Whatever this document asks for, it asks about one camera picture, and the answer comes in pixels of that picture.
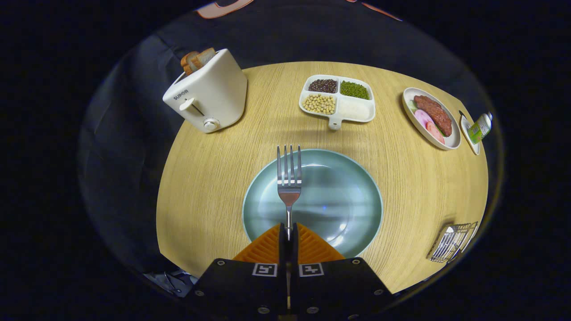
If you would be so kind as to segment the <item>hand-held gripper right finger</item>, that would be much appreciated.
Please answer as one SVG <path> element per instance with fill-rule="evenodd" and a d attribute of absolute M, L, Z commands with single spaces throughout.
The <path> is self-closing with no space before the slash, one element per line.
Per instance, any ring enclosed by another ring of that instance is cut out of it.
<path fill-rule="evenodd" d="M 288 296 L 299 320 L 371 320 L 394 302 L 363 258 L 345 258 L 298 223 L 291 235 Z"/>

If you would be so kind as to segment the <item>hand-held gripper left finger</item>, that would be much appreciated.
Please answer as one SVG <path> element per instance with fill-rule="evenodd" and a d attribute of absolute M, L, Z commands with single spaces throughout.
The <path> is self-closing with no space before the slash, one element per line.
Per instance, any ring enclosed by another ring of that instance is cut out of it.
<path fill-rule="evenodd" d="M 277 320 L 287 309 L 287 232 L 277 224 L 234 259 L 216 258 L 192 289 L 202 320 Z"/>

